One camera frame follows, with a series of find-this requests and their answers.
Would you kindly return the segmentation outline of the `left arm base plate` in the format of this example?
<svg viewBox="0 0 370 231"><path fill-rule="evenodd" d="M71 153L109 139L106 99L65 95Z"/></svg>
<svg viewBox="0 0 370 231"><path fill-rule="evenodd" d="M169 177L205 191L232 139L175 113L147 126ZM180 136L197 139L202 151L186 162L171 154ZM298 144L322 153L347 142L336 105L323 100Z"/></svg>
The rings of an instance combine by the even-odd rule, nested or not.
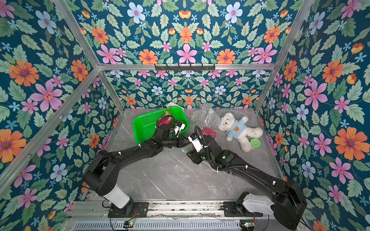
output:
<svg viewBox="0 0 370 231"><path fill-rule="evenodd" d="M148 213L148 202L129 202L123 208L118 208L114 204L108 213L109 218L145 218Z"/></svg>

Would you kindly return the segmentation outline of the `green plastic basket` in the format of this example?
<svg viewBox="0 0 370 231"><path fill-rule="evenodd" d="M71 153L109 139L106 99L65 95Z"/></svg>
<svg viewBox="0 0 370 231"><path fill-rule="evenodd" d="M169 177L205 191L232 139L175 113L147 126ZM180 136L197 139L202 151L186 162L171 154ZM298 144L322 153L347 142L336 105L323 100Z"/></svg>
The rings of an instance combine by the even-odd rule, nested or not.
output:
<svg viewBox="0 0 370 231"><path fill-rule="evenodd" d="M185 124L185 128L180 132L183 135L189 129L189 121L183 109L179 106L172 106L165 109L149 112L138 116L133 121L134 137L137 144L150 139L155 133L157 122L162 118L164 112L173 115L177 121Z"/></svg>

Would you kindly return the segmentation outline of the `pink dragon fruit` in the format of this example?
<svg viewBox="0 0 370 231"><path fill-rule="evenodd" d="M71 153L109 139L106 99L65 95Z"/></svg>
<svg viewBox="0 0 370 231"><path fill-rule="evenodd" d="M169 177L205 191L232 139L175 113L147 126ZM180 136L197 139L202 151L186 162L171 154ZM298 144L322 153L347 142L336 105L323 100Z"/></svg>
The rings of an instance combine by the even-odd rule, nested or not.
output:
<svg viewBox="0 0 370 231"><path fill-rule="evenodd" d="M174 120L174 116L172 114L172 106L162 109L162 115L160 119L157 121L157 125L171 125L172 121Z"/></svg>
<svg viewBox="0 0 370 231"><path fill-rule="evenodd" d="M204 136L211 136L214 139L217 137L217 132L209 127L202 127L201 131Z"/></svg>

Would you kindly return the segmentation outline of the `clear zip-top bag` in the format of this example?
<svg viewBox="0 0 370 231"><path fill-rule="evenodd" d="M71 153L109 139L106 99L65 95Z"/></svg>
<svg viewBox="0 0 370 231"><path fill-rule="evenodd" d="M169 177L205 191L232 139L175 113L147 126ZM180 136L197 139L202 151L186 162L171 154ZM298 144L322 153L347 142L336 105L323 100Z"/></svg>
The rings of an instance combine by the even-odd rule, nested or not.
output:
<svg viewBox="0 0 370 231"><path fill-rule="evenodd" d="M220 124L220 116L215 112L211 104L205 104L201 110L195 111L191 120L203 123L206 127L217 127Z"/></svg>
<svg viewBox="0 0 370 231"><path fill-rule="evenodd" d="M202 131L201 131L201 128L202 127L195 126L194 129L192 130L192 133L189 133L188 135L186 135L185 138L188 139L188 137L190 135L193 135L193 136L197 135L197 137L199 138L199 140L200 140L200 142L203 146L206 146L206 145L210 144L211 139L213 139L213 138L211 136L204 136Z"/></svg>

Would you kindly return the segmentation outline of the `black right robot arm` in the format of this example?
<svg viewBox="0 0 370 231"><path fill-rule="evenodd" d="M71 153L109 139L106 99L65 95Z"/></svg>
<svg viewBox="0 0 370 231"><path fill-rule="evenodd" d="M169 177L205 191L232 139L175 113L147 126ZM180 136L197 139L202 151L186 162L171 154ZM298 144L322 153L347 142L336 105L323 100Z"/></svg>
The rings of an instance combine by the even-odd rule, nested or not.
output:
<svg viewBox="0 0 370 231"><path fill-rule="evenodd" d="M307 207L297 182L286 182L261 171L236 153L222 149L211 136L205 136L204 140L189 136L188 140L194 149L187 155L195 164L206 161L214 171L237 176L263 192L262 196L243 193L237 201L240 213L273 215L285 228L296 230Z"/></svg>

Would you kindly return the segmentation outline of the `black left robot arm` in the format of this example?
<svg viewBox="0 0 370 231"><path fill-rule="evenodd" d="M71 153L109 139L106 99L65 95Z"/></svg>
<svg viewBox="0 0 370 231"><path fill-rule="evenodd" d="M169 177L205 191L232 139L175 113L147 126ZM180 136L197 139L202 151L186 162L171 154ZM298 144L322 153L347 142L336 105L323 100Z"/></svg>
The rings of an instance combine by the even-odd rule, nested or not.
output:
<svg viewBox="0 0 370 231"><path fill-rule="evenodd" d="M190 142L179 134L170 136L167 125L160 126L154 135L135 147L116 152L100 151L87 168L83 180L99 196L107 199L118 209L124 209L131 197L117 185L120 171L143 159L155 157L164 148L183 148Z"/></svg>

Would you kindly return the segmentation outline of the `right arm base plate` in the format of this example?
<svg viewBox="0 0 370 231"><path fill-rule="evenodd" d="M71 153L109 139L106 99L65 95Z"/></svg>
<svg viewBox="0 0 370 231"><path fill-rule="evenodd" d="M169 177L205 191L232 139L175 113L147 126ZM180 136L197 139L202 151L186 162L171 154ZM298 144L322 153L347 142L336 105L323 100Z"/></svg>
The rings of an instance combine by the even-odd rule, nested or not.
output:
<svg viewBox="0 0 370 231"><path fill-rule="evenodd" d="M262 217L262 213L250 212L242 204L237 204L236 201L224 201L220 209L224 212L225 217Z"/></svg>

